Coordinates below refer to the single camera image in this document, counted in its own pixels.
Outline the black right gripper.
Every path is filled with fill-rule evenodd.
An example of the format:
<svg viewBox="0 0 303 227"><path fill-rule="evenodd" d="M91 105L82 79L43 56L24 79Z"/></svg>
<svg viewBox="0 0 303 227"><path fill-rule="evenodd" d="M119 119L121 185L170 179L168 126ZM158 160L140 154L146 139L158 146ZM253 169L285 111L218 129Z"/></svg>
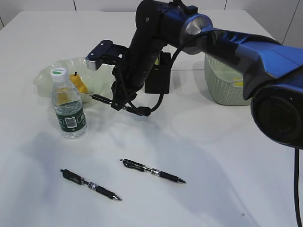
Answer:
<svg viewBox="0 0 303 227"><path fill-rule="evenodd" d="M133 101L152 69L152 56L124 54L121 64L113 69L115 82L112 85L111 107L117 111Z"/></svg>

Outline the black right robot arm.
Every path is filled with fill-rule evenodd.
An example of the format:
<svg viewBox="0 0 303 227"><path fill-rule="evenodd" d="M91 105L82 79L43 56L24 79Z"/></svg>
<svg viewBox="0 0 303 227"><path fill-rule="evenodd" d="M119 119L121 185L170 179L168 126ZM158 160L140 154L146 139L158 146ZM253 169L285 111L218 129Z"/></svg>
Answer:
<svg viewBox="0 0 303 227"><path fill-rule="evenodd" d="M114 71L114 109L136 97L163 47L171 45L190 55L203 52L239 72L258 128L279 144L303 147L302 49L215 28L208 16L179 0L140 2L135 23L131 44Z"/></svg>

